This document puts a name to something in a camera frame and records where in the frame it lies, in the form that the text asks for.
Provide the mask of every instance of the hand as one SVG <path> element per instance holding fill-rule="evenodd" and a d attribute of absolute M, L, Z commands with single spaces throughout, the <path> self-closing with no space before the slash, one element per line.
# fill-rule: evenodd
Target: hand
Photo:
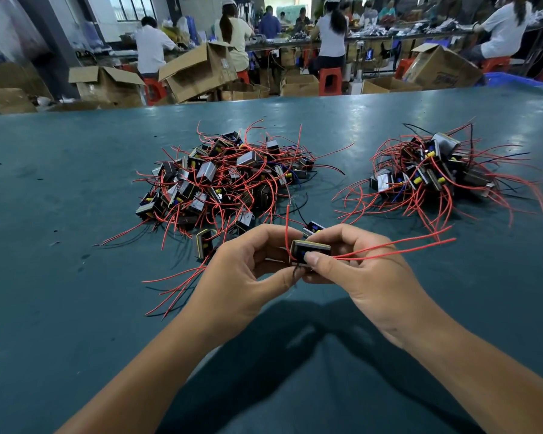
<path fill-rule="evenodd" d="M 288 229 L 288 246 L 302 232 Z M 237 336 L 263 305 L 288 291 L 305 269 L 289 265 L 285 227 L 263 224 L 225 242 L 203 273 L 181 313 L 200 328 L 215 348 Z M 258 282 L 264 274 L 270 277 Z"/>
<path fill-rule="evenodd" d="M 387 237 L 346 224 L 321 230 L 308 240 L 331 245 L 336 256 L 390 242 Z M 377 256 L 394 249 L 391 245 L 351 257 Z M 403 347 L 408 337 L 443 314 L 400 255 L 348 263 L 320 253 L 306 253 L 305 260 L 316 274 L 306 274 L 304 281 L 340 285 L 364 315 L 398 347 Z"/>

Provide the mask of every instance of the person's right thumb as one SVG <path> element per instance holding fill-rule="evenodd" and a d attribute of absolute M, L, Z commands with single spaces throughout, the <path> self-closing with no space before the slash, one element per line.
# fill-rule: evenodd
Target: person's right thumb
<path fill-rule="evenodd" d="M 354 285 L 356 268 L 322 253 L 308 252 L 304 256 L 306 263 L 325 279 L 349 289 Z"/>

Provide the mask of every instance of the black hair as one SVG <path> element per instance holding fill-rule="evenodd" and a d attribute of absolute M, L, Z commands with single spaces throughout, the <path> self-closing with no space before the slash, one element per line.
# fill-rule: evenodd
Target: black hair
<path fill-rule="evenodd" d="M 143 17 L 141 20 L 142 26 L 151 26 L 152 28 L 157 28 L 157 20 L 155 20 L 153 17 Z"/>
<path fill-rule="evenodd" d="M 348 30 L 348 20 L 344 14 L 340 12 L 340 9 L 338 8 L 339 5 L 339 2 L 326 3 L 324 5 L 324 11 L 326 13 L 332 13 L 332 18 L 330 19 L 330 27 L 332 30 L 338 35 L 344 35 Z"/>
<path fill-rule="evenodd" d="M 221 29 L 221 36 L 228 44 L 231 44 L 233 34 L 233 24 L 229 18 L 235 18 L 237 14 L 238 12 L 236 5 L 223 5 L 221 8 L 221 20 L 219 20 L 219 28 Z"/>
<path fill-rule="evenodd" d="M 507 0 L 514 2 L 513 10 L 517 17 L 517 26 L 520 26 L 527 16 L 527 0 Z"/>

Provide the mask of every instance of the person in teal shirt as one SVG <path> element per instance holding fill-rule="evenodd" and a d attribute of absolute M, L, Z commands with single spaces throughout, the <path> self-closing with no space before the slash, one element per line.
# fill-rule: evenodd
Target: person in teal shirt
<path fill-rule="evenodd" d="M 394 0 L 390 0 L 386 7 L 383 7 L 380 13 L 378 14 L 378 21 L 380 21 L 385 16 L 391 16 L 396 18 L 396 9 L 394 8 Z"/>

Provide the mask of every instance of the person in blue shirt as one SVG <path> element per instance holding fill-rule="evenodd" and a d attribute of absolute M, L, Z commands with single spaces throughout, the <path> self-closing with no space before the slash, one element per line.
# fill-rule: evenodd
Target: person in blue shirt
<path fill-rule="evenodd" d="M 394 8 L 394 0 L 390 0 L 386 7 L 383 7 L 380 13 L 378 14 L 378 21 L 384 17 L 393 17 L 396 18 L 396 9 Z"/>
<path fill-rule="evenodd" d="M 273 16 L 273 7 L 266 7 L 266 14 L 259 21 L 259 32 L 268 39 L 274 39 L 281 32 L 281 23 Z"/>

